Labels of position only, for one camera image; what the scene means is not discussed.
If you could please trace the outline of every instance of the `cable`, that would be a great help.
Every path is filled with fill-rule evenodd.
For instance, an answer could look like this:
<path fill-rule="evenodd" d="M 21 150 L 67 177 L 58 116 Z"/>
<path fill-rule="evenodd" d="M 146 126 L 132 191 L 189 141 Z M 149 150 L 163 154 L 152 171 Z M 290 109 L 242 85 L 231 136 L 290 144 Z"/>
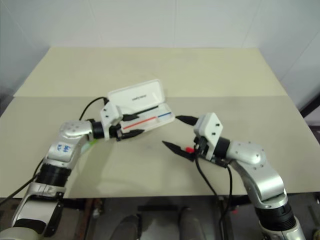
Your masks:
<path fill-rule="evenodd" d="M 206 175 L 204 174 L 204 172 L 201 170 L 200 165 L 199 165 L 199 158 L 198 156 L 195 157 L 195 165 L 196 168 L 198 169 L 200 175 L 202 176 L 203 180 L 205 181 L 205 183 L 208 185 L 208 187 L 211 189 L 211 191 L 213 192 L 213 194 L 218 198 L 218 194 L 216 192 L 216 190 L 211 186 L 210 182 L 208 181 Z"/>
<path fill-rule="evenodd" d="M 91 102 L 88 103 L 88 105 L 84 108 L 83 112 L 81 113 L 81 116 L 79 117 L 79 121 L 82 120 L 83 116 L 85 115 L 87 109 L 90 107 L 91 104 L 93 104 L 94 102 L 100 100 L 100 99 L 103 99 L 103 103 L 104 105 L 106 105 L 109 100 L 108 98 L 106 98 L 105 96 L 100 96 L 100 97 L 97 97 L 96 99 L 93 99 Z"/>
<path fill-rule="evenodd" d="M 40 167 L 40 165 L 43 163 L 43 161 L 44 161 L 44 158 L 42 158 L 42 160 L 38 163 L 38 165 L 36 166 L 36 168 L 35 168 L 35 170 L 34 170 L 34 172 L 33 172 L 33 177 L 37 174 L 37 172 L 38 172 L 38 169 L 39 169 L 39 167 Z"/>
<path fill-rule="evenodd" d="M 12 199 L 19 192 L 21 192 L 21 190 L 24 189 L 26 186 L 28 186 L 33 180 L 35 180 L 37 176 L 38 176 L 38 174 L 34 175 L 29 181 L 27 181 L 25 184 L 23 184 L 21 187 L 19 187 L 15 192 L 11 193 L 5 199 L 0 201 L 0 206 L 3 205 L 4 203 L 6 203 L 8 200 Z"/>
<path fill-rule="evenodd" d="M 228 197 L 228 201 L 226 203 L 226 206 L 225 206 L 225 209 L 223 211 L 223 213 L 221 214 L 221 217 L 219 219 L 219 227 L 220 227 L 220 233 L 221 235 L 224 235 L 223 233 L 223 227 L 222 227 L 222 221 L 223 219 L 225 218 L 229 208 L 230 208 L 230 205 L 231 205 L 231 198 L 232 198 L 232 186 L 233 186 L 233 180 L 232 180 L 232 172 L 230 170 L 230 167 L 229 166 L 226 166 L 226 169 L 228 170 L 228 173 L 229 173 L 229 184 L 230 184 L 230 187 L 229 187 L 229 197 Z"/>
<path fill-rule="evenodd" d="M 211 186 L 210 182 L 208 181 L 206 175 L 203 173 L 203 171 L 201 170 L 200 168 L 200 165 L 199 165 L 199 158 L 198 156 L 196 155 L 195 156 L 195 165 L 196 165 L 196 168 L 198 169 L 200 175 L 202 176 L 202 178 L 204 179 L 205 183 L 208 185 L 208 187 L 211 189 L 211 191 L 213 192 L 214 196 L 216 196 L 216 198 L 218 199 L 218 194 L 217 192 L 215 191 L 215 189 Z M 228 198 L 228 202 L 226 204 L 226 207 L 224 209 L 224 211 L 222 212 L 221 214 L 221 217 L 219 219 L 219 228 L 220 228 L 220 234 L 221 234 L 221 239 L 225 239 L 224 237 L 224 232 L 223 232 L 223 229 L 222 229 L 222 221 L 224 219 L 224 217 L 226 216 L 229 208 L 230 208 L 230 205 L 231 205 L 231 198 L 232 198 L 232 188 L 233 188 L 233 179 L 232 179 L 232 172 L 230 170 L 230 167 L 227 165 L 226 166 L 226 169 L 228 170 L 228 173 L 229 173 L 229 184 L 230 184 L 230 187 L 229 187 L 229 198 Z"/>

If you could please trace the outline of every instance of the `white wall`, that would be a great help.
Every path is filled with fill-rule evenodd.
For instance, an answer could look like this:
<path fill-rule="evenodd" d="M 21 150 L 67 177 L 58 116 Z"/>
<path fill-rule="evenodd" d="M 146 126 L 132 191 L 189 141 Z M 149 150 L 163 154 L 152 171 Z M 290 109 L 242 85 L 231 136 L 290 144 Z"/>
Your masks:
<path fill-rule="evenodd" d="M 320 91 L 319 0 L 0 0 L 0 87 L 49 46 L 260 48 L 298 108 Z"/>

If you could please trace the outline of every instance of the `table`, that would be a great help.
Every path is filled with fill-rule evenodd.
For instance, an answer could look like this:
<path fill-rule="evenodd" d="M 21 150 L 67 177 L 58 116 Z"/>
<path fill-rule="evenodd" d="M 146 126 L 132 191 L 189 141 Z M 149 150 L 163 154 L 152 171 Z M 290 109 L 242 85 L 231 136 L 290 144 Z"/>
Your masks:
<path fill-rule="evenodd" d="M 52 48 L 0 118 L 0 197 L 30 178 L 59 126 L 76 120 L 93 97 L 154 78 L 176 115 L 215 112 L 223 137 L 261 144 L 288 193 L 320 190 L 319 144 L 257 49 Z M 95 103 L 86 117 L 99 119 L 101 107 Z M 211 195 L 194 164 L 161 143 L 186 147 L 193 138 L 192 127 L 175 120 L 133 139 L 100 140 L 79 159 L 65 196 Z M 200 164 L 227 195 L 228 172 Z M 233 193 L 246 194 L 233 173 Z"/>

